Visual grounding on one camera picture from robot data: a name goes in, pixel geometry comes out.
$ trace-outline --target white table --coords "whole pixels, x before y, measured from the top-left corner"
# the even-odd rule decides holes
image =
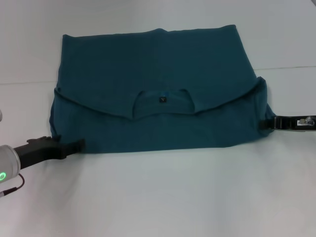
[[[2,0],[0,144],[50,134],[63,34],[236,24],[273,111],[316,115],[315,22],[309,0]],[[0,236],[316,235],[315,132],[225,149],[73,155],[21,173],[25,186],[0,199]]]

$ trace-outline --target cable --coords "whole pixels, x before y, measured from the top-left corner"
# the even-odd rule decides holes
[[[21,187],[24,186],[24,184],[25,184],[25,179],[24,179],[24,177],[23,177],[22,174],[19,174],[19,176],[20,176],[21,179],[22,179],[22,184],[21,184],[19,187],[15,187],[15,188],[12,188],[12,189],[7,189],[7,190],[4,190],[4,191],[0,192],[0,198],[6,196],[6,195],[8,195],[8,194],[11,194],[11,193],[15,192],[15,191],[19,190]]]

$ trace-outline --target white surface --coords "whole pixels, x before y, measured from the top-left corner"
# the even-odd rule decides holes
[[[85,2],[0,1],[0,83],[27,82],[0,85],[0,144],[49,134],[62,34],[237,24],[254,68],[316,65],[308,0]],[[316,115],[316,68],[256,74],[275,113]],[[25,186],[0,199],[1,237],[316,236],[314,132],[225,149],[74,155],[22,174]]]
[[[55,81],[61,38],[237,25],[254,69],[316,66],[310,0],[1,0],[0,83]]]

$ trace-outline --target teal fabric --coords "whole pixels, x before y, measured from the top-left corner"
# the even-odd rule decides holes
[[[86,153],[234,146],[273,115],[234,25],[63,36],[51,132]]]

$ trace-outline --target green indicator light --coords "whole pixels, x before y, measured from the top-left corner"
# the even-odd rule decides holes
[[[4,172],[0,173],[0,181],[5,179],[5,177],[6,177],[6,173],[4,173]]]

